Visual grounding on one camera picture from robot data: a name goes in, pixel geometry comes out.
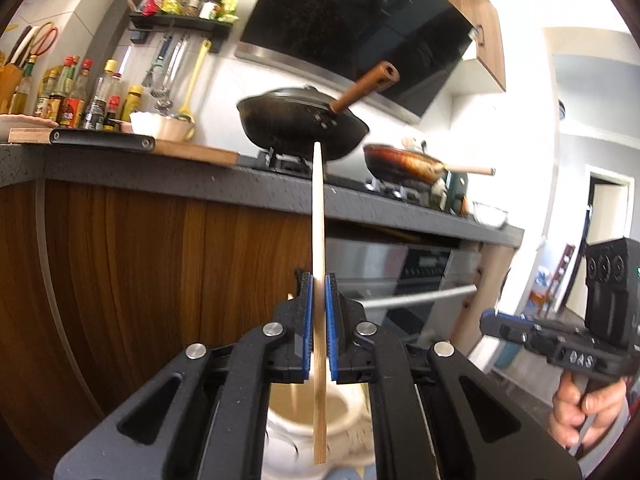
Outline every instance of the cabinet handle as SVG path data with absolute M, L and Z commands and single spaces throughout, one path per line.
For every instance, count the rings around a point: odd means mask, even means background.
M 476 41 L 476 43 L 478 44 L 478 46 L 484 46 L 484 27 L 480 23 L 476 25 L 476 31 L 482 31 L 482 36 L 478 34 L 478 40 Z

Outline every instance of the kitchen countertop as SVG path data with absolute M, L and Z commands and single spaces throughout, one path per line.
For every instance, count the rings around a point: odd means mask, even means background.
M 311 215 L 311 181 L 157 155 L 0 144 L 0 187 L 39 177 Z M 519 247 L 524 231 L 493 229 L 397 200 L 324 186 L 327 218 Z

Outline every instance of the snack bag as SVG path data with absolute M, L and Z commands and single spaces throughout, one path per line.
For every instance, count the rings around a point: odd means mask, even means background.
M 184 14 L 189 0 L 164 0 L 160 5 L 160 10 L 167 14 Z
M 236 16 L 236 8 L 238 0 L 222 0 L 222 9 L 218 13 L 217 20 L 223 23 L 233 23 L 238 19 Z

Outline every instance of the finger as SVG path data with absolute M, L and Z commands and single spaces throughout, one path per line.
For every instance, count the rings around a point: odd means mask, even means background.
M 609 431 L 607 428 L 594 428 L 591 426 L 582 440 L 584 450 L 587 451 L 591 446 L 597 444 L 607 431 Z
M 578 443 L 578 432 L 571 426 L 560 424 L 553 413 L 549 415 L 548 431 L 560 446 L 570 447 Z
M 563 426 L 580 426 L 584 422 L 584 413 L 578 406 L 564 402 L 556 396 L 553 397 L 552 402 L 554 417 Z
M 610 384 L 601 390 L 591 392 L 585 396 L 582 402 L 582 410 L 590 415 L 603 410 L 620 406 L 625 400 L 626 384 L 620 379 L 617 383 Z
M 562 372 L 556 397 L 564 402 L 577 406 L 580 402 L 581 396 L 582 394 L 580 393 L 578 386 L 576 386 L 572 380 L 571 372 Z
M 605 428 L 606 430 L 608 430 L 613 422 L 618 418 L 621 408 L 622 404 L 619 404 L 617 406 L 612 406 L 611 408 L 607 408 L 606 410 L 598 412 L 598 415 L 593 421 L 593 427 Z

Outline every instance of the oven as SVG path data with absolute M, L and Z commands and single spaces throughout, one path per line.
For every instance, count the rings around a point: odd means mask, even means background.
M 449 339 L 465 299 L 475 293 L 480 253 L 327 238 L 325 258 L 338 290 L 359 301 L 367 319 L 403 342 L 428 347 Z

